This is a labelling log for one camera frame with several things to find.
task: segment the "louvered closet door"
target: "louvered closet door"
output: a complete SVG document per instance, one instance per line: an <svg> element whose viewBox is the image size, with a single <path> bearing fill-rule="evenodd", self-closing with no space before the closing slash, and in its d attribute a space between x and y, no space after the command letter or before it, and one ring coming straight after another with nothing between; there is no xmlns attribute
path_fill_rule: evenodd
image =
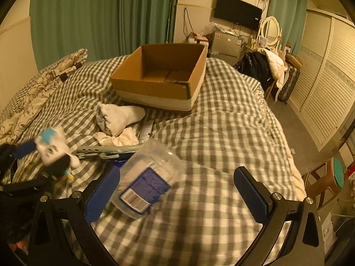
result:
<svg viewBox="0 0 355 266"><path fill-rule="evenodd" d="M331 17L307 11L306 24L299 51L301 73L290 96L294 105L301 109L317 78L324 59L331 28Z"/></svg>
<svg viewBox="0 0 355 266"><path fill-rule="evenodd" d="M355 28L333 18L325 64L301 109L324 146L342 124L354 103Z"/></svg>

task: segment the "gray checkered comforter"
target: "gray checkered comforter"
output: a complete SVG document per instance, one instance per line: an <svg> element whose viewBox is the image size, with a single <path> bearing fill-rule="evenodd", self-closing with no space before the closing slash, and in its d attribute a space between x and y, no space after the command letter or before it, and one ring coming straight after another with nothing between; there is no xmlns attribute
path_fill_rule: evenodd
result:
<svg viewBox="0 0 355 266"><path fill-rule="evenodd" d="M93 135L98 102L120 104L110 75L125 57L86 63L49 99L20 142L47 126L62 126L71 150L97 145ZM272 192L294 199L292 174L275 116L260 107L253 92L260 84L218 59L207 59L205 81L190 115L147 108L134 125L153 125L152 137L186 162L183 175L144 217L133 220L109 203L97 235L119 265L234 265L255 239L257 224L233 183L244 165ZM20 91L11 105L20 103ZM15 181L32 179L41 166L37 153L22 159ZM57 197L83 190L99 176L97 163L83 161L72 184L58 183ZM269 256L276 257L286 235L281 232Z"/></svg>

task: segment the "green curtain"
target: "green curtain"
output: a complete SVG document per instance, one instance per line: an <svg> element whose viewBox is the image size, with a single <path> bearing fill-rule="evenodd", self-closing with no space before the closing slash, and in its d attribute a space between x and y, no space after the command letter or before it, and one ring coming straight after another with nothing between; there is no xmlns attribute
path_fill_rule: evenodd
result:
<svg viewBox="0 0 355 266"><path fill-rule="evenodd" d="M172 42L176 0L31 0L33 52L40 70L80 48L87 61Z"/></svg>
<svg viewBox="0 0 355 266"><path fill-rule="evenodd" d="M118 0L118 47L130 54L142 44L172 42L176 0Z"/></svg>
<svg viewBox="0 0 355 266"><path fill-rule="evenodd" d="M306 21L307 0L270 0L268 16L274 16L282 29L281 46L291 44L292 54L297 55Z"/></svg>

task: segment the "plastic container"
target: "plastic container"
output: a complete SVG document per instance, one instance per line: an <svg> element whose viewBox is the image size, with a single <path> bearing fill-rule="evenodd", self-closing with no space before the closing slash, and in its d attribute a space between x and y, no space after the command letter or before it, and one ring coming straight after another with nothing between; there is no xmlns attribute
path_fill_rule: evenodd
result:
<svg viewBox="0 0 355 266"><path fill-rule="evenodd" d="M121 167L111 202L131 218L143 216L179 179L183 162L165 145L149 139Z"/></svg>

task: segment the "television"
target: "television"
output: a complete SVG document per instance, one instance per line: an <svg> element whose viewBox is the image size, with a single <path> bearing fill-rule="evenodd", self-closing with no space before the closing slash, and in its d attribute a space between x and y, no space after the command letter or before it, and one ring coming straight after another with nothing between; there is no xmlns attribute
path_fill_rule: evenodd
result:
<svg viewBox="0 0 355 266"><path fill-rule="evenodd" d="M217 0L214 17L257 31L262 10L241 0Z"/></svg>

